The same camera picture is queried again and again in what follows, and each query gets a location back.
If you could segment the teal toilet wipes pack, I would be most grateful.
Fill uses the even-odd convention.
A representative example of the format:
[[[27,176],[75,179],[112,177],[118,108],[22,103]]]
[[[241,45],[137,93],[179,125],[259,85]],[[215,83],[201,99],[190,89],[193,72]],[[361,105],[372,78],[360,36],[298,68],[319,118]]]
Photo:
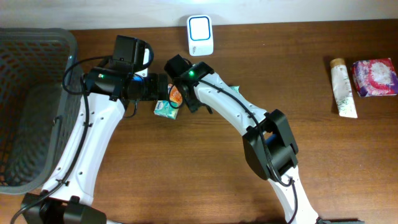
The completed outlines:
[[[234,90],[236,93],[239,93],[239,86],[231,86],[231,89]]]

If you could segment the red purple pad package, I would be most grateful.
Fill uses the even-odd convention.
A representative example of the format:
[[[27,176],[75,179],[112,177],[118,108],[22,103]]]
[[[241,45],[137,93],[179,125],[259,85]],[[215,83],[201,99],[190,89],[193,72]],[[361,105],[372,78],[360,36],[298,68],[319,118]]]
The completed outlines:
[[[397,95],[397,74],[390,58],[357,61],[351,73],[360,97]]]

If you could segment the teal Kleenex tissue pack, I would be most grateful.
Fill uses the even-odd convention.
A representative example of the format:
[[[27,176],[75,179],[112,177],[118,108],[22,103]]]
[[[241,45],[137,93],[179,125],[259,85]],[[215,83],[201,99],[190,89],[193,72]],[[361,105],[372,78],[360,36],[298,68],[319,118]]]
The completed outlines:
[[[167,100],[158,100],[155,105],[154,114],[170,119],[176,119],[178,114],[177,107],[178,104],[173,101],[169,103]]]

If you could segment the orange Kleenex tissue pack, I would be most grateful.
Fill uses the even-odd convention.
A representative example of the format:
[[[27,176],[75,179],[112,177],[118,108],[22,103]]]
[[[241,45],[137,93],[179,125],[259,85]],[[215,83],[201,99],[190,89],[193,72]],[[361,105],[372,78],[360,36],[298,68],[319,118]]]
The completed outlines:
[[[177,106],[180,106],[182,104],[182,102],[183,102],[182,95],[180,94],[178,89],[171,83],[168,84],[168,94],[169,94],[169,100],[173,104],[175,104]]]

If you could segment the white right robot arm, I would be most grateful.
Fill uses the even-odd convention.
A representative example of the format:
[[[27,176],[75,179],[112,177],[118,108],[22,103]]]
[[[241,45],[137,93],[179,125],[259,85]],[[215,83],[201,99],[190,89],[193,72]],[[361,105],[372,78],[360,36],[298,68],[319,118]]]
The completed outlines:
[[[298,145],[280,110],[268,112],[228,86],[204,62],[188,63],[180,55],[164,70],[191,112],[201,106],[214,109],[242,136],[248,166],[274,189],[287,223],[319,223],[299,177]]]

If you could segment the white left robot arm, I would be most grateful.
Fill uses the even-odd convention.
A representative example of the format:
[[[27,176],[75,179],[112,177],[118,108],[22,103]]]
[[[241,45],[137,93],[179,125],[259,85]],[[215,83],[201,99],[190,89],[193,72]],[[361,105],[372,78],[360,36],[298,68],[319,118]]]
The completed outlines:
[[[129,104],[164,100],[166,75],[148,73],[154,59],[150,44],[116,37],[112,55],[80,78],[80,109],[63,154],[40,194],[26,194],[11,223],[109,223],[93,208],[95,183],[109,140]]]

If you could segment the white floral lotion tube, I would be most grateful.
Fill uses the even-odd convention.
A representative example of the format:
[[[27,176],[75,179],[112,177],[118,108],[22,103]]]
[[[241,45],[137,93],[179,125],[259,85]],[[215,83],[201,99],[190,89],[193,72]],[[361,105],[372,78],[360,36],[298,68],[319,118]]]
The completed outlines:
[[[331,82],[338,113],[345,118],[358,118],[348,70],[343,58],[330,62]]]

